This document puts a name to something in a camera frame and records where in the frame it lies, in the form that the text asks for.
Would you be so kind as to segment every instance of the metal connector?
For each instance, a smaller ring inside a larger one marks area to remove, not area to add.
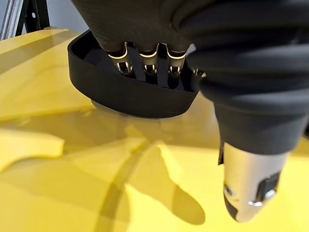
[[[194,74],[194,76],[198,76],[198,77],[201,77],[201,78],[206,77],[206,73],[203,70],[200,70],[200,69],[193,69],[193,74]]]
[[[156,74],[158,69],[158,47],[159,44],[156,46],[156,50],[152,54],[140,52],[144,71],[149,75]]]
[[[128,75],[133,71],[132,63],[130,60],[127,43],[125,42],[124,52],[121,56],[113,56],[108,54],[108,56],[112,59],[114,65],[118,68],[119,72]]]
[[[173,52],[169,50],[168,46],[167,51],[168,51],[169,74],[174,78],[178,78],[180,72],[183,69],[186,51],[180,53]]]

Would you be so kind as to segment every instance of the yellow table surface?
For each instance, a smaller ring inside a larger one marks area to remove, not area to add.
[[[69,79],[76,32],[0,42],[1,232],[308,232],[309,142],[253,221],[225,209],[212,103],[170,119],[96,108]]]

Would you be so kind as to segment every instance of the white wall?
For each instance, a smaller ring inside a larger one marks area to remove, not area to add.
[[[0,0],[0,29],[7,0]],[[71,0],[47,0],[51,26],[84,32],[88,26],[72,4]]]

